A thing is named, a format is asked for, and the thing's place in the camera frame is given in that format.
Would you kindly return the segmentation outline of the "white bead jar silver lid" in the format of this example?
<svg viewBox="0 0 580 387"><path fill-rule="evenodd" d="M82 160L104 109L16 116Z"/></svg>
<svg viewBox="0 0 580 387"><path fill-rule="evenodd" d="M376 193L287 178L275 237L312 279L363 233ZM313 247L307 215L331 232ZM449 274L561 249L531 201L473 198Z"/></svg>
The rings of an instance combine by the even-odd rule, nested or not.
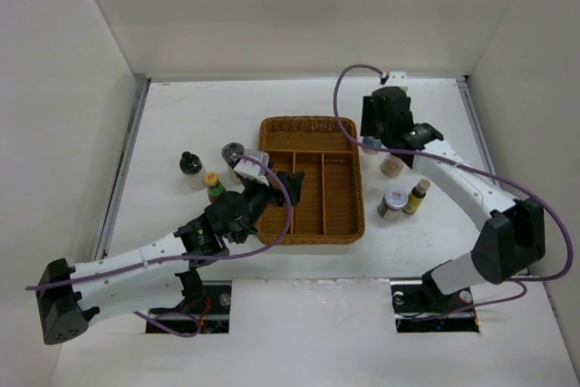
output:
<svg viewBox="0 0 580 387"><path fill-rule="evenodd" d="M378 149L382 147L381 141L371 136L361 137L361 143L361 151L369 155L377 155Z"/></svg>

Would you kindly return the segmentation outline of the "red sauce bottle yellow cap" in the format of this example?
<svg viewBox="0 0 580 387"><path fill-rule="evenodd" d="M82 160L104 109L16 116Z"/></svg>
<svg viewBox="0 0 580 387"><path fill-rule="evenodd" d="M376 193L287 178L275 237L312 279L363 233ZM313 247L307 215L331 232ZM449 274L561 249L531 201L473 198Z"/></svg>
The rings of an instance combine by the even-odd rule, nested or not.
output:
<svg viewBox="0 0 580 387"><path fill-rule="evenodd" d="M227 190L216 172L207 172L204 176L208 200L214 204Z"/></svg>

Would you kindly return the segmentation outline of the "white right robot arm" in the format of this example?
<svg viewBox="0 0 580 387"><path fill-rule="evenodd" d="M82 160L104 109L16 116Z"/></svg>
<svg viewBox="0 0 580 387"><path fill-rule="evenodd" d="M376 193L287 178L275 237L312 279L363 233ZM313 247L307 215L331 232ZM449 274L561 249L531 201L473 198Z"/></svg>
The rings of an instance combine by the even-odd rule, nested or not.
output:
<svg viewBox="0 0 580 387"><path fill-rule="evenodd" d="M443 309L466 287L499 285L544 257L543 207L467 171L442 133L414 121L411 99L403 89L383 87L363 98L361 134L379 140L409 168L434 182L479 232L470 252L422 276L420 299L427 308Z"/></svg>

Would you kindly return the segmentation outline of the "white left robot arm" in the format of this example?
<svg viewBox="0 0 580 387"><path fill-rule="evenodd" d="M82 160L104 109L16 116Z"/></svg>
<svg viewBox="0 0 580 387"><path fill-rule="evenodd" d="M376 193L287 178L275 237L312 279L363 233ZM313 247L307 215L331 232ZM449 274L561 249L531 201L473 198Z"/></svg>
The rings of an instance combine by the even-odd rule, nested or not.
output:
<svg viewBox="0 0 580 387"><path fill-rule="evenodd" d="M273 182L247 181L226 191L204 212L144 247L88 263L59 258L30 286L43 341L62 344L94 324L121 314L164 309L196 312L206 295L198 269L233 258L231 244L256 234L268 206L291 210L300 201L305 175L278 171Z"/></svg>

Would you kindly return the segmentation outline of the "clear jar grey lid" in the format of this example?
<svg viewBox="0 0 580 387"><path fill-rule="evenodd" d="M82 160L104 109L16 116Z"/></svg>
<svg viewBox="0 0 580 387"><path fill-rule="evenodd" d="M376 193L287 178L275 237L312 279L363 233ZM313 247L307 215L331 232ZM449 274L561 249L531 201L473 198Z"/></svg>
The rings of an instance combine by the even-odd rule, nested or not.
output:
<svg viewBox="0 0 580 387"><path fill-rule="evenodd" d="M234 171L234 168L237 165L237 161L234 159L234 156L244 154L245 147L239 142L229 142L222 148L221 151L222 159L227 164L227 174L234 185L241 184L239 176Z"/></svg>

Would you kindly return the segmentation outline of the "brown wicker divided tray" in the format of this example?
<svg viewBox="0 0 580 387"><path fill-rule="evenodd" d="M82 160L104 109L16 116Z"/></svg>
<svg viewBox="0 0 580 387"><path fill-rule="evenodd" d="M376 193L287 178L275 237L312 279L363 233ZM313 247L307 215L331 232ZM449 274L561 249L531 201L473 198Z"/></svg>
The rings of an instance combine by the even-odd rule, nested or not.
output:
<svg viewBox="0 0 580 387"><path fill-rule="evenodd" d="M346 246L365 230L354 122L331 116L280 116L262 121L258 149L274 170L304 173L301 199L282 246Z"/></svg>

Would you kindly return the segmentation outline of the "pink cap spice shaker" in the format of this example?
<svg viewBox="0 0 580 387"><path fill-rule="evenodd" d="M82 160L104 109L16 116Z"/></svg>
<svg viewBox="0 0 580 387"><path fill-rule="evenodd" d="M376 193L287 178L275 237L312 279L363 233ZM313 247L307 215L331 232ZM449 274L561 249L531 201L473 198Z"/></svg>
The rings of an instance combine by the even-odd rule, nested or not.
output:
<svg viewBox="0 0 580 387"><path fill-rule="evenodd" d="M380 165L380 170L382 174L388 178L399 177L404 168L405 168L404 161L390 153L386 155L386 157L382 160Z"/></svg>

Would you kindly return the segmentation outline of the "white bottle black cap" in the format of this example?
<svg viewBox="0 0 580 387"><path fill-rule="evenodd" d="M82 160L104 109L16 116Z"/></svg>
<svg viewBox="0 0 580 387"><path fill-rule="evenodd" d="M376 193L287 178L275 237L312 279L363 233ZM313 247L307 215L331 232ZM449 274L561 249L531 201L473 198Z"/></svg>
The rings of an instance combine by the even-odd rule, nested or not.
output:
<svg viewBox="0 0 580 387"><path fill-rule="evenodd" d="M204 181L206 172L198 155L189 151L183 151L179 160L179 168L190 188L193 190L202 190L206 187Z"/></svg>

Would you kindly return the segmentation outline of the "small yellow label bottle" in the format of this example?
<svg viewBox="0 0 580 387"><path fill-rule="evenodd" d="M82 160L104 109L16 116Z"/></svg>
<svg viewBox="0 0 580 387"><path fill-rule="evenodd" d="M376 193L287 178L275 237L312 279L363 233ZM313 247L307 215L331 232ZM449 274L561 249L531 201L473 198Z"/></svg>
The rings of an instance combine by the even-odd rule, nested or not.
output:
<svg viewBox="0 0 580 387"><path fill-rule="evenodd" d="M415 214L429 189L430 181L426 178L421 179L410 191L403 212L407 215Z"/></svg>

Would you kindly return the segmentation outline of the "brown spice jar red label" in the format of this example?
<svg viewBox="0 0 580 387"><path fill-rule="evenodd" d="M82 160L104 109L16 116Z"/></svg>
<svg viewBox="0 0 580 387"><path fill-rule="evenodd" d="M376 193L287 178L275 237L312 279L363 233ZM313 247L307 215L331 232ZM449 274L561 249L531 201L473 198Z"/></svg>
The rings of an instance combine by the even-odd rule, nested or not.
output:
<svg viewBox="0 0 580 387"><path fill-rule="evenodd" d="M395 219L402 213L407 202L408 194L404 189L397 187L387 189L377 206L377 213L382 219Z"/></svg>

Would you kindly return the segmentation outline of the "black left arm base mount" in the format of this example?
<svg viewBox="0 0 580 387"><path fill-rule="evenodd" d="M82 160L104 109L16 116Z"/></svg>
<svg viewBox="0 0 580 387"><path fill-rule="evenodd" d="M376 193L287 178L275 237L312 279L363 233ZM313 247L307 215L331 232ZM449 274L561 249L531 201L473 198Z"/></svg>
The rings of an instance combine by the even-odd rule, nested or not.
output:
<svg viewBox="0 0 580 387"><path fill-rule="evenodd" d="M174 307L155 307L146 316L146 334L171 334L189 338L200 334L227 334L232 305L231 281L202 281L198 272L183 277L183 299Z"/></svg>

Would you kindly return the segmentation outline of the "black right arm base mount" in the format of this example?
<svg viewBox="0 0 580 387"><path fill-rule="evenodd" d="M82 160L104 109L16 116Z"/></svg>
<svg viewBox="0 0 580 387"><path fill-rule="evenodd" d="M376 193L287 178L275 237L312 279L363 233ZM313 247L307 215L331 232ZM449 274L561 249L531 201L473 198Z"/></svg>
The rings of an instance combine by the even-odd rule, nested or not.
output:
<svg viewBox="0 0 580 387"><path fill-rule="evenodd" d="M391 302L395 328L400 334L478 333L479 320L470 307L469 287L430 302L422 293L420 279L392 280Z"/></svg>

